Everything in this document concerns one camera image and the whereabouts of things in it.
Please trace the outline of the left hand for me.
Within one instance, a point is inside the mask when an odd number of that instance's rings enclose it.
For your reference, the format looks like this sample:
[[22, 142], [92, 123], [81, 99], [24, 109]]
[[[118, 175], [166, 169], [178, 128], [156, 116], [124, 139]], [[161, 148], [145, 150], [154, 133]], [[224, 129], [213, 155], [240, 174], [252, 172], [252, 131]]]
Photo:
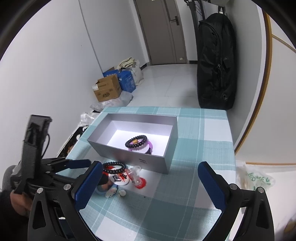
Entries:
[[30, 216], [33, 201], [27, 194], [16, 194], [12, 191], [10, 193], [10, 199], [12, 207], [19, 215]]

